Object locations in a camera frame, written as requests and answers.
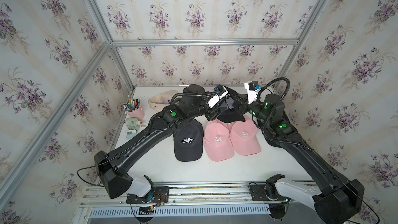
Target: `metal base plate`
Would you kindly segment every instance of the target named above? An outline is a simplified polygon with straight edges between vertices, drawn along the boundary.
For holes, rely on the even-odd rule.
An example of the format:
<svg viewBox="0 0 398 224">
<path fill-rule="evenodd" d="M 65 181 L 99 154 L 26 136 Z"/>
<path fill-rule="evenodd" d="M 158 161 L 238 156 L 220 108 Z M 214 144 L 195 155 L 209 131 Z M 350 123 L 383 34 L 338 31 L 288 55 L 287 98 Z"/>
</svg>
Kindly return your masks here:
<svg viewBox="0 0 398 224">
<path fill-rule="evenodd" d="M 167 203 L 169 201 L 169 190 L 170 187 L 156 187 L 155 189 L 155 198 L 152 199 L 150 203 L 158 203 L 160 200 L 159 205 L 163 205 L 164 203 Z M 127 204 L 140 204 L 142 203 L 142 198 L 137 197 L 136 195 L 127 195 L 126 199 Z"/>
</svg>

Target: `small container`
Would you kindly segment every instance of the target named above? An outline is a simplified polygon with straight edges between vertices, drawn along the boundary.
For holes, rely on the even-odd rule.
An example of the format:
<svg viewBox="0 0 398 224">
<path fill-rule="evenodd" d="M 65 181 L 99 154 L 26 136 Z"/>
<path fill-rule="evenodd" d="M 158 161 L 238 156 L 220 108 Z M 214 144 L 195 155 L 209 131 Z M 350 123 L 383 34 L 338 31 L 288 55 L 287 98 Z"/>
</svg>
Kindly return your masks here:
<svg viewBox="0 0 398 224">
<path fill-rule="evenodd" d="M 140 130 L 142 122 L 136 118 L 127 118 L 126 126 L 129 130 L 136 130 L 137 132 Z"/>
<path fill-rule="evenodd" d="M 132 112 L 126 111 L 126 113 L 128 114 L 129 117 L 137 118 L 139 120 L 143 120 L 145 116 L 144 110 L 142 109 L 142 105 L 140 105 L 138 109 L 136 109 L 135 111 Z"/>
<path fill-rule="evenodd" d="M 128 130 L 126 132 L 126 139 L 130 140 L 133 137 L 135 137 L 137 135 L 137 131 L 136 130 Z"/>
</svg>

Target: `black cable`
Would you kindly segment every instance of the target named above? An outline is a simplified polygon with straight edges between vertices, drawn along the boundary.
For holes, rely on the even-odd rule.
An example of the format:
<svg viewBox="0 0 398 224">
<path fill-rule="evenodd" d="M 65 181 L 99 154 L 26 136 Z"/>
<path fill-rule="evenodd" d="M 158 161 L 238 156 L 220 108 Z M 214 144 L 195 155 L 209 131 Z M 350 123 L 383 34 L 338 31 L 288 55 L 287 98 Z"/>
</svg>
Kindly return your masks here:
<svg viewBox="0 0 398 224">
<path fill-rule="evenodd" d="M 337 176 L 336 176 L 336 179 L 337 180 L 339 180 L 343 185 L 345 185 Z M 376 217 L 377 217 L 377 222 L 375 223 L 375 224 L 379 224 L 380 223 L 380 217 L 376 214 L 376 212 L 373 210 L 373 208 L 371 208 L 371 206 L 369 206 L 365 201 L 363 201 L 362 199 L 361 199 L 361 197 L 359 197 L 352 189 L 350 189 L 348 186 L 346 186 L 346 188 L 347 189 L 349 189 L 356 197 L 358 197 L 358 199 L 359 200 L 361 200 L 361 202 L 363 202 L 363 203 L 365 203 L 365 205 L 376 215 Z M 353 222 L 353 221 L 351 221 L 351 220 L 347 220 L 347 221 L 349 221 L 349 222 L 352 222 L 352 223 L 356 223 L 356 224 L 361 224 L 361 223 L 358 223 L 358 222 Z"/>
<path fill-rule="evenodd" d="M 100 164 L 96 164 L 96 165 L 93 165 L 93 166 L 90 166 L 90 167 L 85 167 L 85 168 L 78 169 L 77 172 L 76 172 L 76 174 L 77 174 L 77 176 L 78 176 L 80 179 L 82 179 L 82 181 L 85 182 L 85 183 L 88 183 L 88 184 L 90 184 L 90 185 L 92 185 L 92 186 L 104 187 L 103 185 L 97 185 L 97 184 L 93 184 L 93 183 L 87 182 L 86 180 L 84 180 L 84 179 L 79 175 L 79 171 L 81 171 L 82 169 L 89 169 L 89 168 L 97 167 L 97 166 L 103 165 L 103 164 L 105 164 L 105 163 L 107 163 L 107 162 L 109 162 L 109 161 L 106 161 L 106 162 L 103 162 L 103 163 L 100 163 Z"/>
</svg>

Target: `white table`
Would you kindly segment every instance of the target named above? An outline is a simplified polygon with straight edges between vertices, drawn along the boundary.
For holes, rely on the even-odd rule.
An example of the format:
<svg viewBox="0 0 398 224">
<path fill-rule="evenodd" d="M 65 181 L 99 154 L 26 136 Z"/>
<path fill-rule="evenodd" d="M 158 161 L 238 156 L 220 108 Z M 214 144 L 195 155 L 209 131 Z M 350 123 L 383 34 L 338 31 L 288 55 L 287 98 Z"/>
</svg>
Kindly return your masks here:
<svg viewBox="0 0 398 224">
<path fill-rule="evenodd" d="M 213 91 L 214 86 L 204 87 L 206 91 Z M 246 93 L 243 85 L 233 86 L 238 93 Z M 184 87 L 137 87 L 134 99 L 141 99 L 141 105 L 145 112 L 142 120 L 147 125 L 155 110 L 149 107 L 148 99 L 168 90 L 182 92 Z M 203 127 L 207 119 L 204 116 L 196 118 Z M 123 125 L 116 147 L 125 144 L 126 131 Z M 180 162 L 174 157 L 173 136 L 159 142 L 150 151 L 144 154 L 130 169 L 131 173 L 147 175 L 153 182 L 246 182 L 265 181 L 275 174 L 285 175 L 292 180 L 311 180 L 309 174 L 299 163 L 284 149 L 270 146 L 260 130 L 257 131 L 257 139 L 261 146 L 261 152 L 241 156 L 235 152 L 234 157 L 214 162 L 209 159 L 205 149 L 202 157 L 192 162 Z"/>
</svg>

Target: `glue bottle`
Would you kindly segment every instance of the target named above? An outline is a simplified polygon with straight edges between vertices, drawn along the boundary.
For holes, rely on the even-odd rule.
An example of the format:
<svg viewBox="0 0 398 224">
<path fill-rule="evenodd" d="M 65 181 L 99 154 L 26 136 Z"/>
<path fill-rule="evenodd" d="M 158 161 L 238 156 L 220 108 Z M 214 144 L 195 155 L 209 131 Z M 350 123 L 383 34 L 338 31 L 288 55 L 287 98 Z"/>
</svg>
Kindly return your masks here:
<svg viewBox="0 0 398 224">
<path fill-rule="evenodd" d="M 140 130 L 141 125 L 142 122 L 137 118 L 126 119 L 126 126 L 129 130 L 136 130 L 138 132 Z"/>
</svg>

